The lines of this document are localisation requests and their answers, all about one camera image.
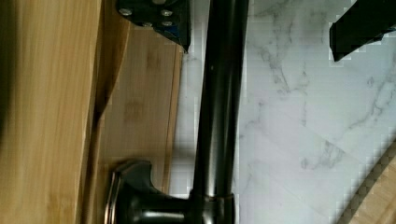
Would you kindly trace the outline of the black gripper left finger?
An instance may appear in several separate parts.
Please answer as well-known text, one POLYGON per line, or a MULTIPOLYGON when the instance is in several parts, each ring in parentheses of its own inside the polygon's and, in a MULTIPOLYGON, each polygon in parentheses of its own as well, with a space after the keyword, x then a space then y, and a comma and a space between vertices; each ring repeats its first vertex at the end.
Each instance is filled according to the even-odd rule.
POLYGON ((116 9, 134 25, 152 28, 159 35, 180 45, 185 52, 189 51, 190 0, 116 0, 116 9))

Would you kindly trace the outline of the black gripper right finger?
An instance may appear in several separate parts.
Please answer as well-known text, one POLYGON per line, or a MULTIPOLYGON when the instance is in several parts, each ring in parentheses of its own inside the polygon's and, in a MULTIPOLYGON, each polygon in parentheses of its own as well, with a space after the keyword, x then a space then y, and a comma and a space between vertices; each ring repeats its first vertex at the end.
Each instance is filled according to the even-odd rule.
POLYGON ((396 0, 357 0, 330 28, 333 60, 339 62, 354 50, 394 32, 395 10, 396 0))

